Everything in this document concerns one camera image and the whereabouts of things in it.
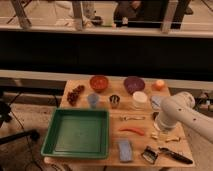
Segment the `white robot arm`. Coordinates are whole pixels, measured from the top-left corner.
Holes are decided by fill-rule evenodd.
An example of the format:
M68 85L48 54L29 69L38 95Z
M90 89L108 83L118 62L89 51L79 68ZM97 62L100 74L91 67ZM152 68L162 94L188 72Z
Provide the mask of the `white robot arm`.
M213 143L213 119L194 110L194 106L195 99L188 92L165 97L160 104L161 111L155 118L155 128L171 131L180 122Z

